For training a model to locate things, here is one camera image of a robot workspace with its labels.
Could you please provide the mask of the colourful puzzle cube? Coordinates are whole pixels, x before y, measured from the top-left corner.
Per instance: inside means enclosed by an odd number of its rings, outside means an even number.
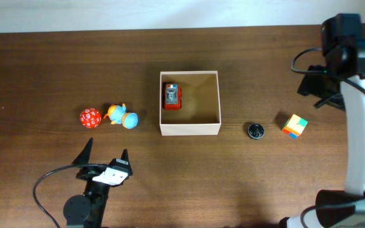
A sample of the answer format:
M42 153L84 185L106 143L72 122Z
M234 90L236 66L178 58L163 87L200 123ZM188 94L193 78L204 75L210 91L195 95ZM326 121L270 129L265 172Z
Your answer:
M293 114L285 123L282 131L285 134L289 135L291 138L296 139L302 134L307 124L307 120L299 117L296 114Z

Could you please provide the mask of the red toy fire truck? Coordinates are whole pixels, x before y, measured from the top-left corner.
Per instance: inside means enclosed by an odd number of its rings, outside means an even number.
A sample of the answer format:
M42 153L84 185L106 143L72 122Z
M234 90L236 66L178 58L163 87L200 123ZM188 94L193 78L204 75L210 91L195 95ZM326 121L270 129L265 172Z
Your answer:
M168 83L164 85L163 108L172 111L182 108L182 90L179 84Z

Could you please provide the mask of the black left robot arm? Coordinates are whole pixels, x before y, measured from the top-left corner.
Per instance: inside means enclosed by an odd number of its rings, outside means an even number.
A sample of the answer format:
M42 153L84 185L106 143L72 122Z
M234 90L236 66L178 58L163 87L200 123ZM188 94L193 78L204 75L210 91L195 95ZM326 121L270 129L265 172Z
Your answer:
M67 227L101 227L110 189L132 176L128 150L124 149L120 158L108 164L93 165L89 163L92 146L90 139L72 162L80 168L76 178L86 181L86 187L83 194L72 196L63 207Z

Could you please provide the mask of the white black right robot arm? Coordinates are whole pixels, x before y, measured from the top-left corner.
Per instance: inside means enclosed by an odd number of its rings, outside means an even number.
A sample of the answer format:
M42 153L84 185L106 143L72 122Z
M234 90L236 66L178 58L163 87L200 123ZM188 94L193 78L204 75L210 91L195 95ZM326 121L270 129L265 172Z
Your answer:
M329 38L320 48L326 66L305 71L301 87L320 97L316 106L340 100L347 117L347 174L342 191L321 190L315 204L280 227L365 227L365 39Z

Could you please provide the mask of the red ball with white letters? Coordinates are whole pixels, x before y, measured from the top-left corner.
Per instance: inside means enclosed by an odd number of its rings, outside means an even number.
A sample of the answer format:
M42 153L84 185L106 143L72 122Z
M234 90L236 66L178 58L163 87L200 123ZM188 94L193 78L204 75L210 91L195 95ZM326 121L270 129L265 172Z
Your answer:
M101 123L102 116L97 109L87 108L81 112L79 120L84 127L93 129Z

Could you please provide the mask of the blue orange toy figure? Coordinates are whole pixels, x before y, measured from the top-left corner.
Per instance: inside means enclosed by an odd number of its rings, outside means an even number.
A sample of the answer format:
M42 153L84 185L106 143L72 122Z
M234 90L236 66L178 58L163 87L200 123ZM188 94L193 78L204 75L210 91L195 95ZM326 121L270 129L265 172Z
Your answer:
M138 125L139 119L136 113L127 112L126 105L112 104L103 117L108 118L112 125L122 125L126 129L133 129Z

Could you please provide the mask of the black round cap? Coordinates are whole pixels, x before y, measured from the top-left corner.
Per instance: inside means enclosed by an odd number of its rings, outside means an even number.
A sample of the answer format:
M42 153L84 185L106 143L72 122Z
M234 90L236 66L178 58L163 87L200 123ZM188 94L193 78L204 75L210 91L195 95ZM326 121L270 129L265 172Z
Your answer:
M249 126L248 126L248 136L251 138L251 139L255 139L255 140L258 140L258 139L261 139L263 138L264 134L265 134L265 129L263 128L263 126L259 123L251 123Z

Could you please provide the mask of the beige cardboard box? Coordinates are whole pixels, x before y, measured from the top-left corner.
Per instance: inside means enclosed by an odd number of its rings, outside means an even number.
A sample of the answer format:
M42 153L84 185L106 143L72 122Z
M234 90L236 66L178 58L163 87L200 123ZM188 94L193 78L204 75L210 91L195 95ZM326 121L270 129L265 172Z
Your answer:
M181 86L180 110L163 108L165 85L169 83ZM217 135L222 124L218 72L160 72L159 115L163 136Z

